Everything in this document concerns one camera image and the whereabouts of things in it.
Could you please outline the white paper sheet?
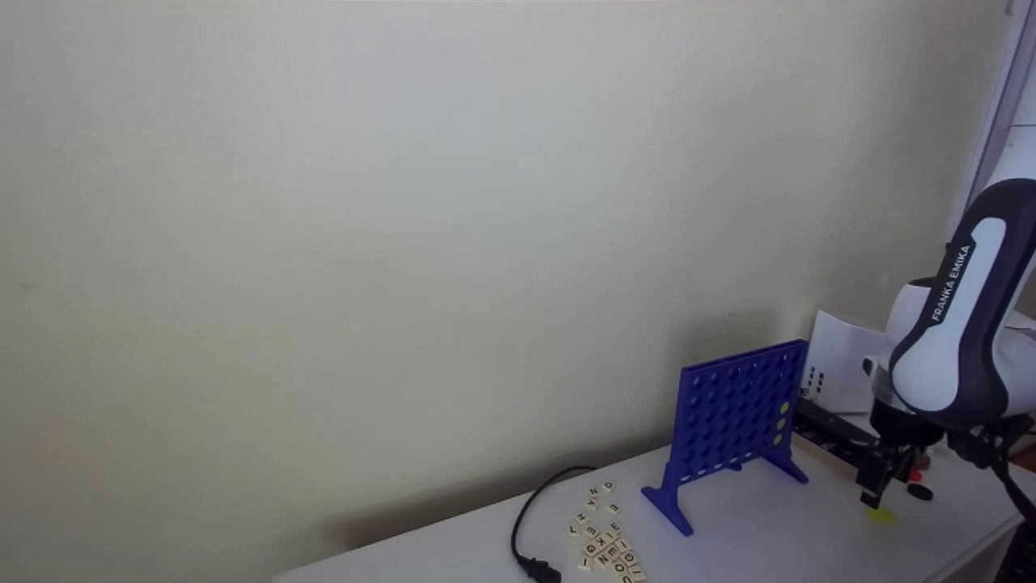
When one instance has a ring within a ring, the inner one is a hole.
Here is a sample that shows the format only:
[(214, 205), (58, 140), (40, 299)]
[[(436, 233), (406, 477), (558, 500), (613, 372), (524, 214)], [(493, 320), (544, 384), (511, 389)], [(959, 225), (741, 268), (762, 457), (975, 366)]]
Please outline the white paper sheet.
[(832, 313), (815, 313), (800, 397), (840, 415), (869, 413), (873, 403), (864, 358), (885, 348), (885, 336)]

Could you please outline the blue disc game grid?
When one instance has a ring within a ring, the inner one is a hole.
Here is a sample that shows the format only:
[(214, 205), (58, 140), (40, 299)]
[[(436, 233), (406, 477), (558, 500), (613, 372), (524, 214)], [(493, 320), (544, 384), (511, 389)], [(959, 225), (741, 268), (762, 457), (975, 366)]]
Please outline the blue disc game grid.
[[(792, 455), (793, 411), (807, 353), (807, 341), (795, 339), (681, 370), (669, 460), (660, 486), (643, 487), (641, 493), (685, 538), (694, 532), (678, 502), (678, 491), (687, 483), (741, 471), (754, 460), (809, 483)], [(784, 402), (792, 410), (781, 415)], [(778, 432), (781, 418), (788, 421)], [(782, 443), (774, 447), (778, 434)]]

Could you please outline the heap of wooden letter tiles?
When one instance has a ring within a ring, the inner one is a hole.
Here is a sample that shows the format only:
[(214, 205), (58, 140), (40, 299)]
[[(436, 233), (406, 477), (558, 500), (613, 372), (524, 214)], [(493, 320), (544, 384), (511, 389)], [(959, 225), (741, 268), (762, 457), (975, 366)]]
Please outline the heap of wooden letter tiles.
[(607, 573), (610, 583), (648, 583), (648, 571), (626, 529), (618, 521), (580, 525), (582, 536), (572, 538), (573, 567), (580, 573)]

